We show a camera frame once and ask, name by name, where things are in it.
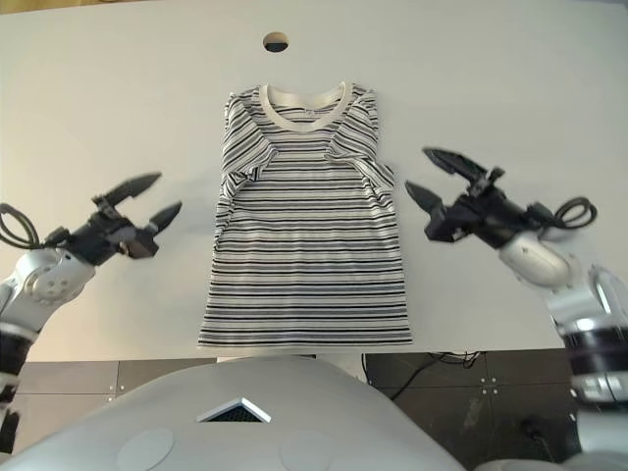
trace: striped t-shirt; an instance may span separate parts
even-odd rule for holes
[[[258,86],[226,107],[207,346],[411,342],[375,95]]]

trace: white table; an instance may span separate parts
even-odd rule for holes
[[[269,31],[289,48],[270,54]],[[420,155],[456,149],[508,171],[521,204],[584,193],[588,230],[628,278],[628,9],[575,0],[154,1],[0,18],[1,195],[43,234],[78,227],[89,198],[161,170],[123,206],[142,221],[183,211],[152,261],[107,263],[47,325],[31,360],[230,356],[198,350],[229,92],[269,82],[378,91],[381,158],[453,198],[464,188]],[[426,216],[397,192],[416,342],[395,350],[560,346],[545,309],[476,240],[428,243]],[[2,247],[8,274],[19,253]],[[367,351],[393,351],[372,348]]]

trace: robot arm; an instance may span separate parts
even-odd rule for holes
[[[0,204],[0,239],[28,250],[11,276],[0,284],[0,452],[11,452],[13,448],[19,416],[8,405],[18,388],[28,350],[48,319],[80,294],[95,275],[96,266],[116,253],[138,259],[152,257],[159,249],[154,237],[170,225],[182,204],[178,202],[160,211],[144,228],[122,216],[116,205],[128,197],[139,196],[160,176],[140,176],[95,196],[97,211],[86,224],[73,233],[59,228],[43,242],[26,215]],[[26,238],[7,228],[2,220],[6,214],[17,220]]]
[[[502,169],[488,172],[445,150],[424,152],[439,168],[470,183],[466,193],[445,206],[430,190],[406,182],[410,196],[430,214],[428,239],[453,243],[475,235],[497,250],[499,259],[548,307],[568,352],[579,402],[597,410],[626,408],[628,291],[596,264],[578,231],[594,222],[596,207],[580,197],[555,214],[540,203],[524,210],[495,186]]]

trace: floor tile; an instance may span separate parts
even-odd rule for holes
[[[149,381],[174,371],[215,362],[215,358],[121,361],[118,373],[117,394],[127,393]]]
[[[411,388],[395,403],[467,469],[487,461],[493,418],[481,388]]]
[[[487,369],[499,385],[569,383],[571,369],[564,348],[490,351]]]
[[[369,381],[376,388],[400,388],[421,365],[432,361],[427,353],[366,355]],[[472,368],[435,363],[419,373],[411,387],[481,386],[487,378],[485,358],[480,356]]]
[[[569,418],[576,404],[568,384],[503,386],[491,394],[495,434],[491,442],[491,458],[522,458],[549,460],[542,445],[527,438],[521,422],[534,417],[546,437],[549,452],[562,461],[577,451],[575,424]]]
[[[27,362],[20,373],[19,393],[113,393],[117,361]]]

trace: vent grille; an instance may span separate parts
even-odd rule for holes
[[[251,414],[244,406],[239,405],[206,422],[261,422],[261,420]]]
[[[196,417],[196,422],[257,422],[268,424],[271,416],[250,400],[241,397]]]

